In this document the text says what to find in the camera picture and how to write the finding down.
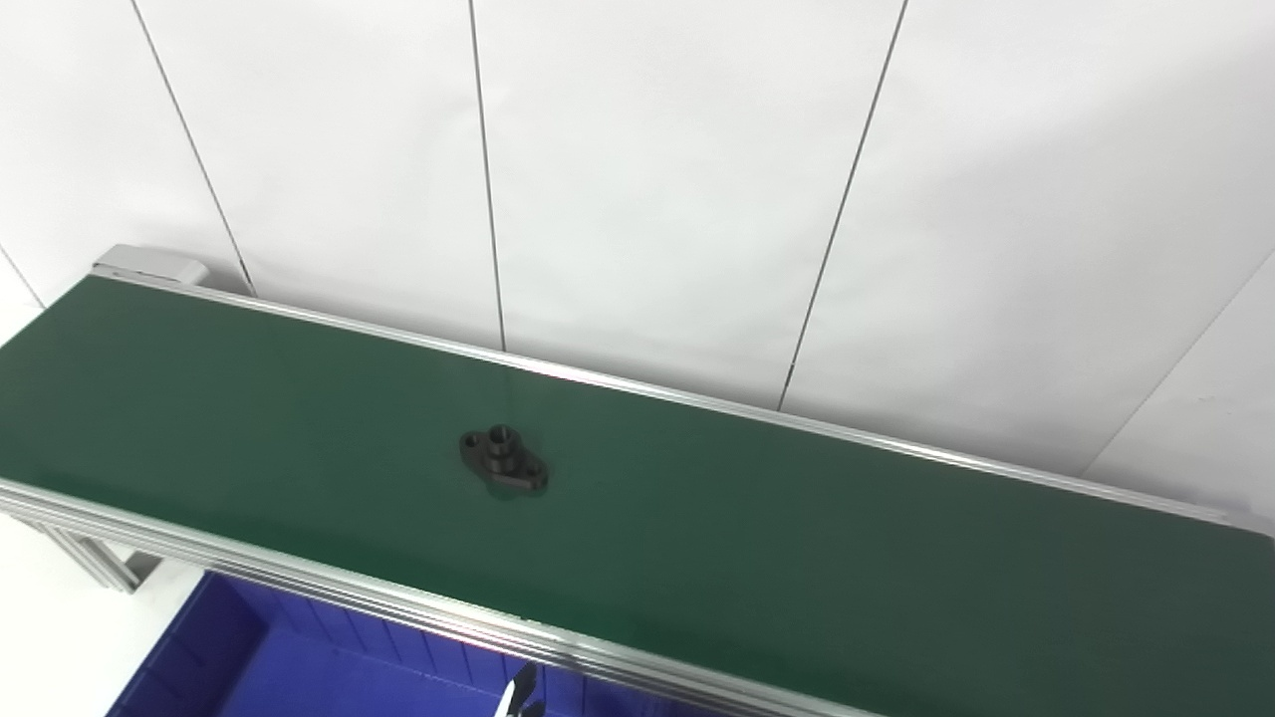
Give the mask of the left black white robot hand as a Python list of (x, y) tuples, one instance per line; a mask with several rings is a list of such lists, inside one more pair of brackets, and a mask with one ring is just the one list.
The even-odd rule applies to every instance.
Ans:
[(546, 713), (543, 699), (534, 698), (538, 684), (539, 666), (527, 662), (507, 681), (493, 716), (539, 717)]

